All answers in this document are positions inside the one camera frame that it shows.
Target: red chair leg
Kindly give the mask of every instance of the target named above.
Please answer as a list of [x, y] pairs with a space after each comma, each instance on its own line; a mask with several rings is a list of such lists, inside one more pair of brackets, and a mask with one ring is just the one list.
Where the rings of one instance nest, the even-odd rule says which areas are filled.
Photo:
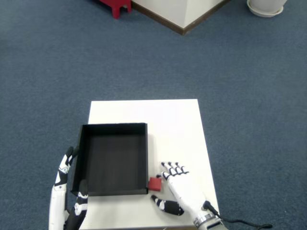
[[129, 3], [127, 4], [127, 10], [128, 12], [131, 12], [131, 1], [129, 1]]
[[119, 7], [112, 7], [112, 14], [113, 14], [113, 18], [118, 19], [119, 18]]

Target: white wall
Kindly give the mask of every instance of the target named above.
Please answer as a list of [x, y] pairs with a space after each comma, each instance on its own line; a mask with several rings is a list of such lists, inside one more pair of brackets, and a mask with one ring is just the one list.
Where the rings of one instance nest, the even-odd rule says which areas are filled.
[[184, 27], [188, 0], [133, 0], [133, 2]]
[[183, 27], [191, 24], [223, 0], [188, 0]]

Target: robot wrist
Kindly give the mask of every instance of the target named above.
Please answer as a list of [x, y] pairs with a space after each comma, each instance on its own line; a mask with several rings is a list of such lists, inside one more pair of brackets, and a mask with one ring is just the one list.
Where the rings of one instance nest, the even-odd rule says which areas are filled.
[[204, 221], [197, 228], [198, 230], [228, 230], [218, 217]]
[[211, 219], [215, 219], [215, 215], [212, 212], [201, 211], [193, 217], [193, 223], [198, 228], [200, 225], [208, 222]]

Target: red stool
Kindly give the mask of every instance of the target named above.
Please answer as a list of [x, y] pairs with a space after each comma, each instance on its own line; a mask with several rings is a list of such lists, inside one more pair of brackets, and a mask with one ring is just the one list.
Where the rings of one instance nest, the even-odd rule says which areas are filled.
[[112, 8], [113, 18], [119, 18], [119, 9], [127, 5], [128, 12], [131, 12], [131, 0], [100, 0], [104, 4], [110, 6]]

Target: red block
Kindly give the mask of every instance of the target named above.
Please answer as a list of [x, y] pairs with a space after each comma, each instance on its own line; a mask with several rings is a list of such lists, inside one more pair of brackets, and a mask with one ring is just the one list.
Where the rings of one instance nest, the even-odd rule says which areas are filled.
[[148, 189], [152, 191], [161, 191], [162, 180], [161, 178], [151, 177], [148, 183]]

